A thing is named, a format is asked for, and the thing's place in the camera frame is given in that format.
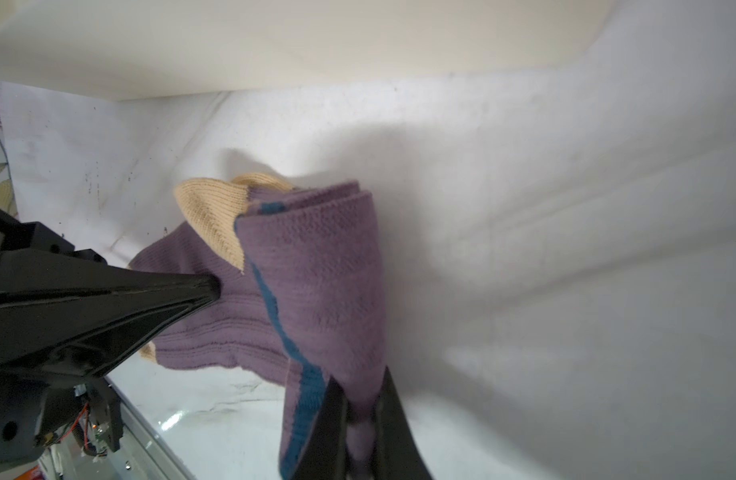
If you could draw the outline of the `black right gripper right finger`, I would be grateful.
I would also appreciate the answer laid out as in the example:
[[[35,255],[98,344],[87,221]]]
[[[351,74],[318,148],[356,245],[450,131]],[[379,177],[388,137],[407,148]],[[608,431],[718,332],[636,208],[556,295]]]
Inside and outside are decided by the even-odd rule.
[[[374,418],[373,477],[377,480],[432,480],[388,368],[385,369]]]

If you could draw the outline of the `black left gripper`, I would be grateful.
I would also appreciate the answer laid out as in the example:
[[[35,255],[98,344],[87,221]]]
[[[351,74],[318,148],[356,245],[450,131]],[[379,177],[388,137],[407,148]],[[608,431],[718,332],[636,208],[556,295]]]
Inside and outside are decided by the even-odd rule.
[[[209,274],[110,266],[0,209],[0,462],[29,462],[78,427],[119,432],[105,375],[220,291]]]

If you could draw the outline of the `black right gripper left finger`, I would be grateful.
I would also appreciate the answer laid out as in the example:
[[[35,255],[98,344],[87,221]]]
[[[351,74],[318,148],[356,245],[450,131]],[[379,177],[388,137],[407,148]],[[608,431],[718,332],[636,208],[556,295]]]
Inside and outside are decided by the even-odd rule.
[[[348,413],[349,403],[343,389],[331,378],[292,480],[346,479]]]

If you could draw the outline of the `purple sock with beige toe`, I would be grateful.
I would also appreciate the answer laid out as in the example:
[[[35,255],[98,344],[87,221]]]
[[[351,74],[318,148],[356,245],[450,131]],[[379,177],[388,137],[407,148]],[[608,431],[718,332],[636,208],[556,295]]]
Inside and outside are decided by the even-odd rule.
[[[286,389],[279,472],[302,458],[330,380],[352,409],[348,445],[365,472],[385,357],[385,302],[372,194],[355,181],[304,189],[266,173],[190,179],[184,222],[131,268],[210,274],[212,305],[156,336],[143,354],[172,370],[251,371]]]

